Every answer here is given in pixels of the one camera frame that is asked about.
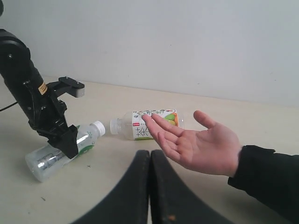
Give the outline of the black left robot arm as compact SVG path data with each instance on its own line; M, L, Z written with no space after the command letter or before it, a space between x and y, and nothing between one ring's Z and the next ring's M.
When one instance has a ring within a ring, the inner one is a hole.
M0 30L0 74L30 127L69 159L77 156L78 130L67 125L67 106L58 97L68 93L79 98L85 93L85 85L69 77L45 83L31 60L29 48L5 29Z

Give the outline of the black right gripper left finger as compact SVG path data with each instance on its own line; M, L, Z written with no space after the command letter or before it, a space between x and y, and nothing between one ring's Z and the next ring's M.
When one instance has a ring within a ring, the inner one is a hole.
M146 224L150 153L138 150L123 177L94 208L75 224Z

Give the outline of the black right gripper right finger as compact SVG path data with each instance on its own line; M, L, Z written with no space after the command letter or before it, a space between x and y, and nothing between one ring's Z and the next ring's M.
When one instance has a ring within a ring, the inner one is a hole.
M180 179L161 150L150 154L149 198L153 224L230 224Z

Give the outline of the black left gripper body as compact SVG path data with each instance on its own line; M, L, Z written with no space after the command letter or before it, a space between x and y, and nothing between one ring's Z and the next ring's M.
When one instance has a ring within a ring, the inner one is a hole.
M69 131L64 112L67 107L57 99L36 68L29 72L7 73L4 83L28 118L29 126L57 145Z

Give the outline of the black sleeved forearm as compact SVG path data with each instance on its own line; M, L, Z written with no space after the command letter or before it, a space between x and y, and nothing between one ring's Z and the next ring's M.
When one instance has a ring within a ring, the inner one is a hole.
M293 224L299 222L299 157L254 145L242 147L228 185L245 191Z

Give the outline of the person's open bare hand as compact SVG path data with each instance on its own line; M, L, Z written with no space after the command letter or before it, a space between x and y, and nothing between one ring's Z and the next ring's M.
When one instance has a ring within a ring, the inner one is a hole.
M186 130L156 114L143 115L142 119L164 154L174 162L203 174L234 177L242 149L237 135L199 110L193 117L206 129Z

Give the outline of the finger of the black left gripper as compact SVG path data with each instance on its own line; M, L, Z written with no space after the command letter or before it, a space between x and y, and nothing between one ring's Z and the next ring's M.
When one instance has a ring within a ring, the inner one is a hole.
M68 130L62 135L49 138L48 143L62 151L69 159L73 159L78 155L77 146L78 129L76 126L71 125Z

